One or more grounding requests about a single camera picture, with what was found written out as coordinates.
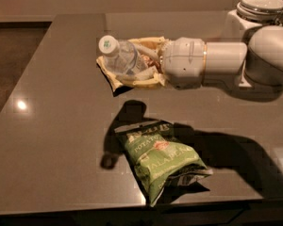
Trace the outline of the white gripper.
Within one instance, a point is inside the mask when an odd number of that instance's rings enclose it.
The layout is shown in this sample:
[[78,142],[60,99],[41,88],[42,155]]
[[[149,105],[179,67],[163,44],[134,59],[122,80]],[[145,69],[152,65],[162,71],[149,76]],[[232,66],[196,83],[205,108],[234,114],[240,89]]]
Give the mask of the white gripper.
[[[162,60],[162,71],[176,89],[198,89],[204,74],[205,43],[200,39],[146,37],[130,39],[142,55],[156,62]],[[156,67],[135,75],[117,75],[116,79],[131,88],[150,89],[166,86],[166,78]]]

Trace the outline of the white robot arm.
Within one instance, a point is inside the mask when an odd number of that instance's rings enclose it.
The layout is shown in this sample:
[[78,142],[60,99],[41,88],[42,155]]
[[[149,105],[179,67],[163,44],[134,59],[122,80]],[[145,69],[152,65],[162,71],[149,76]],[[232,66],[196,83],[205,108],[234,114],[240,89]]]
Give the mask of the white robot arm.
[[130,87],[158,82],[176,89],[215,87],[233,93],[278,93],[283,90],[283,27],[264,26],[247,42],[173,40],[163,47],[158,72],[149,69],[122,82]]

